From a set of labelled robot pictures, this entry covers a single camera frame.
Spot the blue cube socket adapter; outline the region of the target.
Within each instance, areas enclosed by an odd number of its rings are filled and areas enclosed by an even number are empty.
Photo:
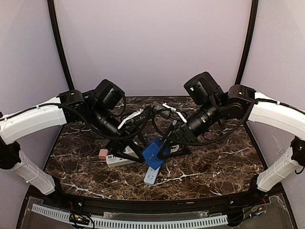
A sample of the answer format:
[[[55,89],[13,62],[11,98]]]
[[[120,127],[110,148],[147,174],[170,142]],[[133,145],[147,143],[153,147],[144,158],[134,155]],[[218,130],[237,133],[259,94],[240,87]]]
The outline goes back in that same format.
[[[163,145],[163,141],[155,136],[152,141],[142,151],[145,163],[153,170],[158,169],[166,159],[160,159],[157,155]]]

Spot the pink USB charger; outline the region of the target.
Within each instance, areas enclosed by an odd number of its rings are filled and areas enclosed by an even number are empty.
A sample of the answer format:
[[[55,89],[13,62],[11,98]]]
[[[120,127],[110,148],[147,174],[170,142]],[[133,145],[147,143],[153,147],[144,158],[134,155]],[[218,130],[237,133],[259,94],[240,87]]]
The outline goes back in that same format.
[[[108,155],[109,151],[107,149],[101,149],[99,151],[99,155],[98,155],[98,158],[101,159],[101,160],[105,160],[107,155]]]

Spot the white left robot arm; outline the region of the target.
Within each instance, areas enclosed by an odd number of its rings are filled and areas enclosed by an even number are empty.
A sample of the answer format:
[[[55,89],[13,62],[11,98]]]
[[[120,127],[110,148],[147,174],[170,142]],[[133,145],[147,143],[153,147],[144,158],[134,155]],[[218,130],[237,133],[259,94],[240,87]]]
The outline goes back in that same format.
[[[18,140],[76,122],[83,122],[98,136],[109,139],[106,149],[114,156],[142,163],[141,148],[133,141],[141,134],[140,127],[127,127],[128,119],[119,121],[122,114],[112,113],[120,100],[126,100],[124,91],[104,79],[93,90],[69,90],[36,106],[1,115],[0,168],[17,174],[46,196],[58,192],[60,182],[32,162]]]

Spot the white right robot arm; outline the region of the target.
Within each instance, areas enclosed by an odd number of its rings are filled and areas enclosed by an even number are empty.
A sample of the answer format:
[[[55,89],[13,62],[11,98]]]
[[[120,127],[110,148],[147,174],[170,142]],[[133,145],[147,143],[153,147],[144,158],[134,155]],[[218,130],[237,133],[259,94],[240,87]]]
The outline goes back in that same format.
[[[194,76],[184,84],[184,88],[199,109],[181,122],[173,124],[165,134],[158,130],[166,143],[206,146],[228,137],[246,122],[260,123],[295,137],[284,154],[254,178],[254,188],[266,193],[291,173],[305,167],[304,111],[240,84],[235,84],[228,92],[224,92],[208,72]],[[230,132],[216,139],[198,142],[198,136],[221,119],[238,119],[239,123]]]

